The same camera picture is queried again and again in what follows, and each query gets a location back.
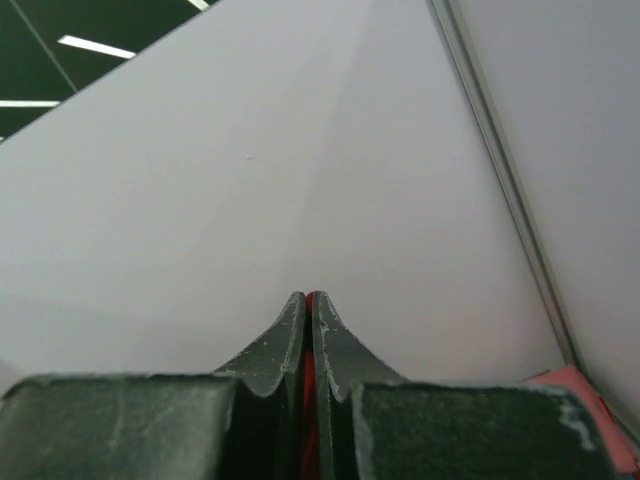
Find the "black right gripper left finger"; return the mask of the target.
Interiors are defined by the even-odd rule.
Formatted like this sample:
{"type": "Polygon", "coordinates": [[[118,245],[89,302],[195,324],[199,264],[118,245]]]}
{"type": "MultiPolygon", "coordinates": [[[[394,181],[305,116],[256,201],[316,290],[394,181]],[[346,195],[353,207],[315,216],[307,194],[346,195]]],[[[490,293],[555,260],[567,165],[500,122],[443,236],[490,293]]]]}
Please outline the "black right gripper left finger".
{"type": "Polygon", "coordinates": [[[306,298],[204,374],[38,375],[1,399],[5,479],[293,479],[306,298]]]}

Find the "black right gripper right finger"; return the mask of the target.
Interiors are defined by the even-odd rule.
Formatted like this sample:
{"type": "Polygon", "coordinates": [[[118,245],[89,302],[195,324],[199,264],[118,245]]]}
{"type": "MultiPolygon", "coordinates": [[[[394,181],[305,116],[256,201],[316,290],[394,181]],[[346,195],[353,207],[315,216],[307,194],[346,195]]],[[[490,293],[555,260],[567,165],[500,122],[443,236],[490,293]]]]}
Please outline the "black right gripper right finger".
{"type": "Polygon", "coordinates": [[[596,423],[568,389],[413,382],[312,296],[323,479],[611,479],[596,423]]]}

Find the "red t shirt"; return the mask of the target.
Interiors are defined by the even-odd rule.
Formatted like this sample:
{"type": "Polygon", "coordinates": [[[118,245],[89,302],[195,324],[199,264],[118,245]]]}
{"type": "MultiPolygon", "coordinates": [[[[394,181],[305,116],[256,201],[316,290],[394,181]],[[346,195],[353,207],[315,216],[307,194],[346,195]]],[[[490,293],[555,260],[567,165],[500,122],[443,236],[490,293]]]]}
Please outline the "red t shirt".
{"type": "Polygon", "coordinates": [[[320,479],[316,412],[316,374],[311,325],[313,296],[313,293],[306,295],[301,460],[299,474],[299,478],[303,480],[320,479]]]}

